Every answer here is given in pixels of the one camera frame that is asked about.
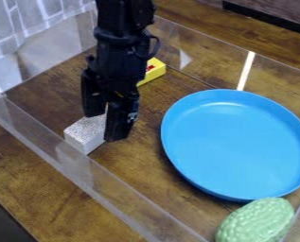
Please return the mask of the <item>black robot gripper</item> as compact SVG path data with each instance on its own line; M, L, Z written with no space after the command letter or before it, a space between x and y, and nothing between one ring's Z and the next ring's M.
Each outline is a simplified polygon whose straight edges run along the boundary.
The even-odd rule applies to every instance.
M152 0L96 2L97 55L86 59L88 68L81 75L81 100L84 115L98 116L105 114L106 92L119 92L109 99L105 122L105 140L114 142L128 138L137 120L140 93L132 91L161 42L148 30L155 23L156 6Z

